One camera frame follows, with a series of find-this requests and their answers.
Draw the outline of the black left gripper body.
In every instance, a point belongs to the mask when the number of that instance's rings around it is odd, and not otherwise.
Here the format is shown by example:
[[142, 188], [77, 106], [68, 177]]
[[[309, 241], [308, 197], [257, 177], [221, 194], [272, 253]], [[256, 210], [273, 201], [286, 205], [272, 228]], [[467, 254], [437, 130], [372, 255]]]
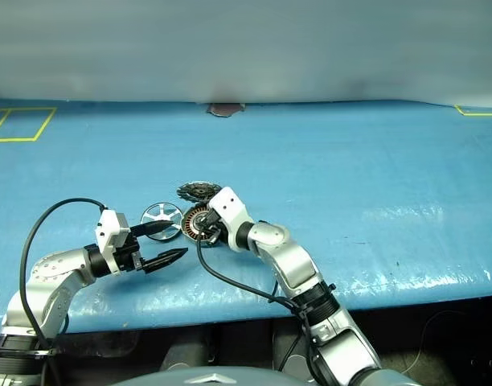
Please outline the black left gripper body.
[[132, 232], [127, 235], [121, 247], [116, 247], [116, 263], [121, 272], [142, 270], [140, 245]]

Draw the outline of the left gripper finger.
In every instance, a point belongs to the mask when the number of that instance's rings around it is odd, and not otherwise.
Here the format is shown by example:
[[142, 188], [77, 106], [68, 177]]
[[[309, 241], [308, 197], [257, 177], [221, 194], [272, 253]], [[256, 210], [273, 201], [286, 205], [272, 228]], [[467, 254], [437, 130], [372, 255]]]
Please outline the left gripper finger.
[[152, 273], [163, 269], [182, 258], [188, 252], [188, 248], [173, 248], [163, 253], [159, 253], [155, 258], [145, 260], [140, 259], [140, 270], [144, 273]]
[[163, 232], [174, 224], [171, 220], [154, 220], [144, 224], [138, 224], [130, 228], [135, 237], [150, 236]]

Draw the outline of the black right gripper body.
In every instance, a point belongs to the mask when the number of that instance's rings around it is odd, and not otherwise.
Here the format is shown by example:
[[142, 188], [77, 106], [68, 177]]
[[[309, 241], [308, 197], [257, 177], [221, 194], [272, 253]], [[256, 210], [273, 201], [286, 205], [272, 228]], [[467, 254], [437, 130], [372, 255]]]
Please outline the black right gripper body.
[[199, 221], [199, 226], [201, 232], [205, 230], [219, 231], [219, 241], [216, 244], [225, 243], [227, 241], [227, 229], [216, 210], [209, 210]]

